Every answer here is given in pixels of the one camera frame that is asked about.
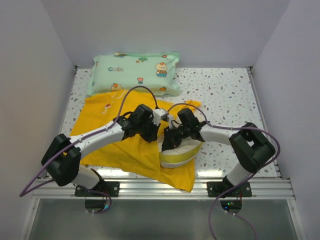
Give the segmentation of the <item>cream yellow-edged pillow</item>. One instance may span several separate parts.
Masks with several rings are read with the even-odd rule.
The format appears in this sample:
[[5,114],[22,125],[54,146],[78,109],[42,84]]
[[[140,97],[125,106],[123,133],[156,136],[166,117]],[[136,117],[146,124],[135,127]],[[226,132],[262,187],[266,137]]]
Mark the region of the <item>cream yellow-edged pillow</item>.
[[[204,118],[199,116],[198,113],[194,113],[194,111],[190,108],[184,108],[177,113],[177,117],[174,117],[174,119],[179,123],[178,127],[183,126],[186,128],[186,130],[188,130],[189,123],[199,123]],[[160,137],[158,137],[157,140],[160,165],[163,168],[174,169],[187,164],[195,157],[203,145],[203,142],[192,139],[190,136],[186,139],[183,139],[180,146],[177,148],[162,151],[164,129],[163,133],[160,135]]]

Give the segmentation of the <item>yellow pillowcase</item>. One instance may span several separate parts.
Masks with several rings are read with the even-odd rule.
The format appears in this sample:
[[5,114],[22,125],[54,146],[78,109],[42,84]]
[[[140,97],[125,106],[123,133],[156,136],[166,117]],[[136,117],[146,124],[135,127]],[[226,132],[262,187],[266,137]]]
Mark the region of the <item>yellow pillowcase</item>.
[[[85,99],[70,136],[85,134],[111,122],[118,113],[132,112],[140,104],[151,109],[159,106],[168,110],[173,103],[154,100],[149,93],[126,90],[100,93]],[[106,145],[85,156],[83,166],[113,167],[191,192],[195,182],[195,160],[177,168],[160,164],[157,142],[146,142],[138,134],[123,141]]]

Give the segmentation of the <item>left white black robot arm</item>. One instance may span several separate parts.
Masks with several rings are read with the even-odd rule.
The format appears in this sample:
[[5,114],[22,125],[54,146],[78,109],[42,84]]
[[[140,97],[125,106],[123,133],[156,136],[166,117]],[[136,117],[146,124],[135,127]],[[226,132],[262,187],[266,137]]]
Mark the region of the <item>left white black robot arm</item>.
[[92,196],[105,194],[103,178],[94,169],[81,166],[80,161],[96,150],[135,135],[149,143],[156,141],[161,121],[167,114],[164,109],[151,109],[140,104],[133,112],[118,116],[87,133],[73,137],[59,134],[53,139],[41,164],[60,187],[72,183]]

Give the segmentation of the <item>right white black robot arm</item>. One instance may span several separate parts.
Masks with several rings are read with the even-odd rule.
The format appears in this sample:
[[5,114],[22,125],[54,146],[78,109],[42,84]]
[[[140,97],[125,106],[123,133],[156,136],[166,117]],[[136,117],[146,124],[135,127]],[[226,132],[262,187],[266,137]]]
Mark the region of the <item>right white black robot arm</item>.
[[266,132],[251,122],[241,127],[213,126],[200,121],[189,108],[180,110],[178,121],[168,117],[160,147],[160,162],[164,168],[177,168],[188,163],[202,143],[215,142],[231,146],[238,163],[212,189],[218,197],[238,196],[241,185],[256,174],[276,155],[276,149],[266,138]]

